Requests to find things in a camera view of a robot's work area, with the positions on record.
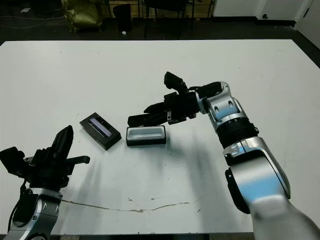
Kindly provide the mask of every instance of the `table surface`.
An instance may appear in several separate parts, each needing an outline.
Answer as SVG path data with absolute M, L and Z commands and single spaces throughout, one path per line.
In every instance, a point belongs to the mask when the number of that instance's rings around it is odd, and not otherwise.
M 166 145 L 126 146 L 127 119 L 188 86 L 229 83 L 291 184 L 291 202 L 320 225 L 320 70 L 291 40 L 15 41 L 0 46 L 0 148 L 26 156 L 73 126 L 74 168 L 52 234 L 251 232 L 234 206 L 207 115 L 166 124 Z M 79 122 L 97 112 L 122 139 L 103 150 Z M 0 234 L 22 179 L 0 164 Z

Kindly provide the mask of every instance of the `rectangular box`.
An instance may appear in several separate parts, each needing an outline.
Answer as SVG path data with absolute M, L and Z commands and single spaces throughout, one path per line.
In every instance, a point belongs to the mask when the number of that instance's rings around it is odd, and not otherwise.
M 83 129 L 105 150 L 121 139 L 121 134 L 96 112 L 80 122 Z

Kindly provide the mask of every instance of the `silver robot arm segment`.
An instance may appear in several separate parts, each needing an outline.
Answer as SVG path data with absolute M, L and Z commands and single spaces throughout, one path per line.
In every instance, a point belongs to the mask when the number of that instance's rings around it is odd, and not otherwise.
M 256 240 L 319 240 L 317 225 L 290 202 L 286 174 L 258 129 L 249 122 L 227 83 L 215 96 L 198 99 L 200 112 L 209 115 L 230 168 L 225 172 L 232 199 L 251 214 Z
M 13 216 L 4 240 L 49 240 L 59 214 L 62 194 L 44 188 L 28 188 Z

